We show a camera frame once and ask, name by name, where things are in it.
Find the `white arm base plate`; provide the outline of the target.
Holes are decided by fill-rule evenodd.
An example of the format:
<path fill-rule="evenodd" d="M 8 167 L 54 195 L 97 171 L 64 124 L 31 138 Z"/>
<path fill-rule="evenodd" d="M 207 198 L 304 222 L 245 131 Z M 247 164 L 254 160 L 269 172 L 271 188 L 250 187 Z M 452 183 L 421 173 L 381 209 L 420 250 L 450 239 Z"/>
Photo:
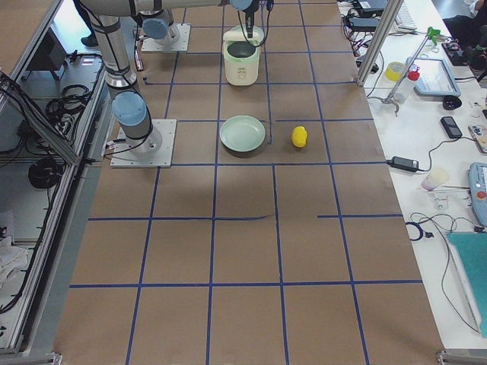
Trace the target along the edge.
<path fill-rule="evenodd" d="M 124 139 L 111 155 L 113 168 L 169 168 L 172 164 L 173 145 L 177 130 L 175 119 L 153 119 L 153 129 L 144 142 L 126 139 L 122 128 L 117 138 Z"/>
<path fill-rule="evenodd" d="M 190 24 L 167 25 L 163 21 L 149 21 L 143 23 L 145 38 L 142 41 L 142 52 L 171 53 L 186 52 L 189 45 Z"/>

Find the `green plate near arm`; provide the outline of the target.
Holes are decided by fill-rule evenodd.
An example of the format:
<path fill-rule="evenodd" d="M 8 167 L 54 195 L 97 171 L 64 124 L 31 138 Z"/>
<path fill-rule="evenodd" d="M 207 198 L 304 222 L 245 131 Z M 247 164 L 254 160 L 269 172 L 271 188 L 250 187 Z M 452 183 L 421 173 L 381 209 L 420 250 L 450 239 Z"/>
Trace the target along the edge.
<path fill-rule="evenodd" d="M 232 116 L 220 127 L 221 143 L 232 151 L 246 153 L 256 150 L 264 141 L 264 125 L 252 116 Z"/>

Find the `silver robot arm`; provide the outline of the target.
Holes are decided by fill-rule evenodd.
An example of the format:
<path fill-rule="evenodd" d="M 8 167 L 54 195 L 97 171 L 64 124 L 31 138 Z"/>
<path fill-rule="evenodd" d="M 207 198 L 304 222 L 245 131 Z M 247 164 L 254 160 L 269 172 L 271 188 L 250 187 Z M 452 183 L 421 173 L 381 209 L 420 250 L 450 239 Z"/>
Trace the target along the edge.
<path fill-rule="evenodd" d="M 163 46 L 173 44 L 180 39 L 180 31 L 174 23 L 171 10 L 142 13 L 142 29 L 148 38 Z"/>
<path fill-rule="evenodd" d="M 152 39 L 168 36 L 175 8 L 196 8 L 230 5 L 245 14 L 245 31 L 253 36 L 254 14 L 259 1 L 81 1 L 88 13 L 91 26 L 107 70 L 106 83 L 112 98 L 112 111 L 125 133 L 128 147 L 118 155 L 131 154 L 135 158 L 154 157 L 164 141 L 154 126 L 149 108 L 139 92 L 137 75 L 131 67 L 120 29 L 121 17 L 138 21 Z"/>

